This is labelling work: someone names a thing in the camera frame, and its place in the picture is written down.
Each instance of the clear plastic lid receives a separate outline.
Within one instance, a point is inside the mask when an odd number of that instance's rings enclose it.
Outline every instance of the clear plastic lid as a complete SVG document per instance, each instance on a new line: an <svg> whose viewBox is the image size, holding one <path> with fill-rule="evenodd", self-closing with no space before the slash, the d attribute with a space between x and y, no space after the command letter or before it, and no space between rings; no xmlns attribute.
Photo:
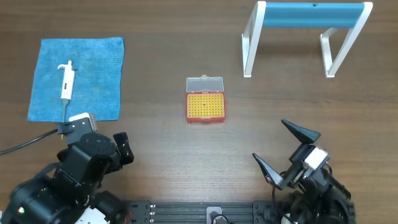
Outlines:
<svg viewBox="0 0 398 224"><path fill-rule="evenodd" d="M188 77L187 78L187 93L196 92L222 92L224 91L223 77Z"/></svg>

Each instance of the white stand leg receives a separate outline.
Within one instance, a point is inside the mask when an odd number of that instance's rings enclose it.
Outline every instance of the white stand leg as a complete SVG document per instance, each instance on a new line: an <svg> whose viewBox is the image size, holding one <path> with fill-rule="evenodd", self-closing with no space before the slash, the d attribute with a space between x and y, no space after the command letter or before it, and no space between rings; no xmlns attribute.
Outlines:
<svg viewBox="0 0 398 224"><path fill-rule="evenodd" d="M262 23L266 12L266 2L258 1L242 34L243 76L251 77L254 57L259 44Z"/></svg>
<svg viewBox="0 0 398 224"><path fill-rule="evenodd" d="M364 10L360 15L358 21L356 22L355 26L348 30L347 36L334 62L331 59L329 37L333 35L337 31L337 29L330 28L325 33L321 34L320 40L321 40L322 55L323 55L323 65L325 67L325 75L327 78L335 77L338 68L340 67L341 63L346 57L349 49L353 45L358 34L361 32L363 26L365 25L365 22L367 21L372 11L372 8L373 8L373 3L364 2Z"/></svg>

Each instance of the wooden surface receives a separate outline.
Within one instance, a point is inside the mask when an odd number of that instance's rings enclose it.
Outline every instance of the wooden surface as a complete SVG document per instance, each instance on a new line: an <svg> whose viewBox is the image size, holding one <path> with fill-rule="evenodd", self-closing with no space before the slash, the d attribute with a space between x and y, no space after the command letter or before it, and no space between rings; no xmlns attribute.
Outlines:
<svg viewBox="0 0 398 224"><path fill-rule="evenodd" d="M358 223L398 219L398 3L377 0L334 79L320 55L323 29L266 29L252 78L243 78L241 33L255 1L0 2L0 147L52 128L27 122L33 74L43 38L124 37L119 121L101 122L111 136L126 131L136 160L106 176L103 190L154 202L267 200L251 157L277 170L299 142L280 119L322 133L334 176L351 191ZM336 54L344 33L333 36ZM222 76L226 121L187 124L185 80ZM12 189L55 162L65 147L51 136L0 157L0 210ZM282 198L287 191L278 192Z"/></svg>

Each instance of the blue bar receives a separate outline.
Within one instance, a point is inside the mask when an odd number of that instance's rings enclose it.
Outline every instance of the blue bar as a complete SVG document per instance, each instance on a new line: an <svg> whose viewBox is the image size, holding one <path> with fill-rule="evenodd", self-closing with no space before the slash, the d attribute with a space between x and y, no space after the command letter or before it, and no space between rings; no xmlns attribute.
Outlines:
<svg viewBox="0 0 398 224"><path fill-rule="evenodd" d="M363 3L267 2L263 27L352 28Z"/></svg>

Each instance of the blue towel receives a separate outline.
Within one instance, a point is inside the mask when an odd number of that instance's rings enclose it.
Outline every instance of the blue towel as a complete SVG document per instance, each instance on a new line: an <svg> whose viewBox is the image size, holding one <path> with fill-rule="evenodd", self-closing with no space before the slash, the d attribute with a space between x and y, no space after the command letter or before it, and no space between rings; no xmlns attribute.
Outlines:
<svg viewBox="0 0 398 224"><path fill-rule="evenodd" d="M122 37L107 39L43 39L37 61L28 121L62 121L61 86L64 69L72 60L75 72L68 118L93 113L97 121L117 120L124 44Z"/></svg>

